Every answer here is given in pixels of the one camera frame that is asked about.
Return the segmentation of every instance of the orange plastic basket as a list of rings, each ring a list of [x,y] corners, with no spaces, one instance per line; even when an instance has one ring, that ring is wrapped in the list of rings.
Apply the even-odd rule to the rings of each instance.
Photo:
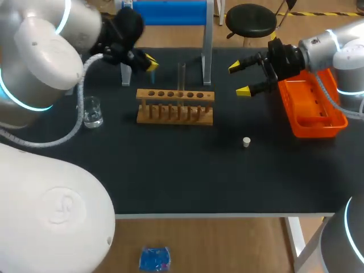
[[[330,70],[318,73],[331,98],[338,103]],[[298,138],[332,138],[348,126],[346,117],[327,100],[315,76],[307,71],[278,83],[294,135]]]

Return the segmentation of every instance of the black tabletop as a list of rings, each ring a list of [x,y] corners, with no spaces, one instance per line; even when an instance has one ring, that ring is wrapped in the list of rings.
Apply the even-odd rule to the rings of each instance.
[[[364,124],[332,140],[298,140],[278,92],[237,98],[235,90],[259,82],[258,66],[229,75],[249,49],[214,49],[212,85],[202,85],[199,49],[147,49],[160,63],[149,75],[121,86],[119,67],[94,64],[85,95],[101,100],[104,124],[72,140],[28,150],[73,163],[106,188],[118,214],[129,213],[332,213],[364,189]],[[216,93],[214,126],[139,125],[137,88],[176,89],[177,64],[186,63],[186,90]],[[62,137],[76,119],[76,96],[64,97],[28,129],[42,142]],[[248,149],[242,139],[251,138]]]

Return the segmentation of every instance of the white stopper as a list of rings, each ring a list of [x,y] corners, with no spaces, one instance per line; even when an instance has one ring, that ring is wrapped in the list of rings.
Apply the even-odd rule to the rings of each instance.
[[[244,148],[248,148],[250,141],[251,141],[250,138],[243,138]]]

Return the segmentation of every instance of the stool seat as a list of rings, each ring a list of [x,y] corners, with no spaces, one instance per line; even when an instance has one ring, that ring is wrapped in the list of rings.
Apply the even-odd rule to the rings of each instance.
[[[256,4],[241,4],[226,14],[226,26],[239,36],[262,38],[274,32],[277,27],[275,14],[266,7]]]

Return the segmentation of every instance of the floor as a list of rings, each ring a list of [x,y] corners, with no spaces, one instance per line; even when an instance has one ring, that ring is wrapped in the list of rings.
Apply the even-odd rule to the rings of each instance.
[[[101,11],[114,13],[112,1],[88,0]],[[253,2],[276,11],[280,0],[226,0],[226,11],[240,3]],[[298,0],[293,11],[356,12],[355,0]],[[345,25],[360,17],[289,16],[277,36],[297,45],[328,28]],[[214,46],[241,47],[243,38],[227,40],[229,30],[215,18]],[[139,47],[200,47],[202,27],[148,26]],[[270,38],[253,39],[251,47],[266,47]],[[320,217],[301,218],[306,242],[321,223]],[[230,220],[124,220],[117,222],[114,242],[96,273],[138,272],[143,246],[168,246],[171,272],[293,272],[286,230],[279,218]]]

